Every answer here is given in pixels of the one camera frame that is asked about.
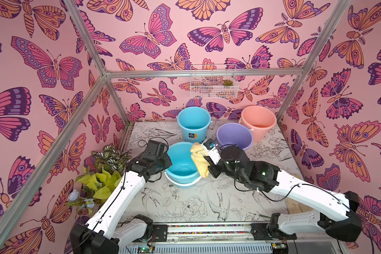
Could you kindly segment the purple plastic bucket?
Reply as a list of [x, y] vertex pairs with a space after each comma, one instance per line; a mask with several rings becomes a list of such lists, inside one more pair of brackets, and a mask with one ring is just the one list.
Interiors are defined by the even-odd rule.
[[245, 126], [238, 123], [226, 123], [217, 130], [217, 142], [223, 145], [238, 145], [240, 149], [247, 150], [253, 145], [253, 134]]

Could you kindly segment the light blue bucket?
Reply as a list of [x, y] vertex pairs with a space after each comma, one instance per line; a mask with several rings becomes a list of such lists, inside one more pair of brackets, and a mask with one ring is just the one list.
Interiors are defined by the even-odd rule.
[[191, 143], [201, 143], [206, 138], [211, 121], [210, 113], [196, 106], [183, 109], [177, 117], [184, 140]]
[[192, 160], [192, 145], [190, 142], [178, 142], [168, 149], [172, 165], [165, 170], [165, 175], [179, 187], [190, 187], [202, 178]]

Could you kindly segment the yellow cleaning cloth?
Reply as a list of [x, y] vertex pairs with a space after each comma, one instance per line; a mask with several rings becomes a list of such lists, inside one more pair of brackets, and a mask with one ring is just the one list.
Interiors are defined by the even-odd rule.
[[210, 163], [205, 159], [208, 157], [207, 151], [203, 148], [202, 144], [194, 143], [190, 149], [191, 158], [201, 177], [206, 178], [209, 175], [208, 168]]

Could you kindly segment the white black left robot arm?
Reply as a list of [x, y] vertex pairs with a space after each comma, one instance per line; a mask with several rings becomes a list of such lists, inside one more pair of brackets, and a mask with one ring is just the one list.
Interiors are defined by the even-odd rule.
[[165, 139], [150, 139], [145, 151], [129, 161], [122, 179], [103, 206], [84, 225], [72, 228], [73, 254], [117, 254], [134, 241], [151, 243], [155, 239], [153, 220], [145, 215], [137, 215], [123, 226], [118, 224], [150, 177], [172, 165], [168, 149]]

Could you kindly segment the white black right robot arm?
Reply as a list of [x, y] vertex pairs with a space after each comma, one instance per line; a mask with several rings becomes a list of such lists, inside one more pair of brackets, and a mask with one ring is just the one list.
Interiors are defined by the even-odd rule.
[[362, 232], [363, 223], [356, 214], [356, 193], [336, 193], [309, 184], [273, 164], [250, 160], [237, 145], [220, 146], [206, 139], [202, 148], [214, 177], [225, 174], [235, 184], [242, 184], [244, 192], [254, 191], [264, 197], [276, 194], [280, 195], [278, 202], [292, 199], [312, 208], [297, 214], [272, 214], [264, 230], [270, 238], [296, 239], [298, 233], [323, 232], [339, 241], [355, 242]]

